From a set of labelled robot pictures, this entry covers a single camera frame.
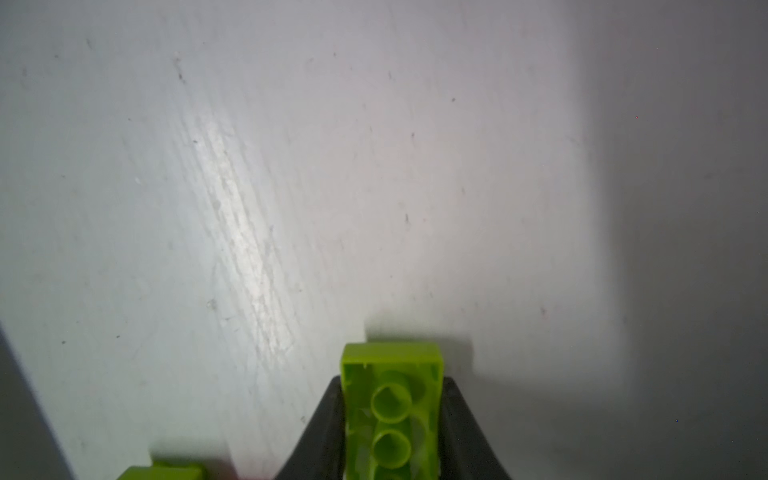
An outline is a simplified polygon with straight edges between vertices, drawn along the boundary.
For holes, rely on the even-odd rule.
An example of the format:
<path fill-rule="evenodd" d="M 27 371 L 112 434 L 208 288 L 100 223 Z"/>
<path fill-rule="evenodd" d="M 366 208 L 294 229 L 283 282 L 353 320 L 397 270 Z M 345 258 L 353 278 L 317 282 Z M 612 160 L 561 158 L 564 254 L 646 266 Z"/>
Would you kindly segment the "green lego brick back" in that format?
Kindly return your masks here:
<path fill-rule="evenodd" d="M 344 347 L 347 479 L 437 479 L 444 359 L 434 342 Z"/>

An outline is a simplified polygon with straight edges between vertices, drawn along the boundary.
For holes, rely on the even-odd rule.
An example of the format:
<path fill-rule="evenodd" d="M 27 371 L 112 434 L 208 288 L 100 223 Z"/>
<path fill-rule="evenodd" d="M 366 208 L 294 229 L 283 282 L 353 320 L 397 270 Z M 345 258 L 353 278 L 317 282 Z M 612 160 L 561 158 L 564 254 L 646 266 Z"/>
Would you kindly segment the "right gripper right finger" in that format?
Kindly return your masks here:
<path fill-rule="evenodd" d="M 439 413 L 439 478 L 510 480 L 493 452 L 456 381 L 443 379 Z"/>

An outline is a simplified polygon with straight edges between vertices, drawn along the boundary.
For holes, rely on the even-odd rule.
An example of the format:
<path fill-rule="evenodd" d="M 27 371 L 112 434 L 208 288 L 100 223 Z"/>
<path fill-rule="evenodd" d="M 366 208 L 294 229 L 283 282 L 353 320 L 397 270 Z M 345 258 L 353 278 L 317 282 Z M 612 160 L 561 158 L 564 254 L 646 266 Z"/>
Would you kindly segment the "green lego brick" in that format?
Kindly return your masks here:
<path fill-rule="evenodd" d="M 434 342 L 344 347 L 347 479 L 437 479 L 444 359 Z"/>
<path fill-rule="evenodd" d="M 117 480 L 205 480 L 206 469 L 202 465 L 153 464 L 131 466 Z"/>

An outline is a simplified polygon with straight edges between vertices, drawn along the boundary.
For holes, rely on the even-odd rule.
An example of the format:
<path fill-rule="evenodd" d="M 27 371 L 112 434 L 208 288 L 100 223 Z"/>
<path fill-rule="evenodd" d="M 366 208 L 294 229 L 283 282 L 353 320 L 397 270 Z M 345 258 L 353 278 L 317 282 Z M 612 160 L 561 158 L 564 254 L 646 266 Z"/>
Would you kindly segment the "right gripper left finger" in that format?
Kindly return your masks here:
<path fill-rule="evenodd" d="M 341 480 L 345 472 L 345 403 L 333 377 L 277 480 Z"/>

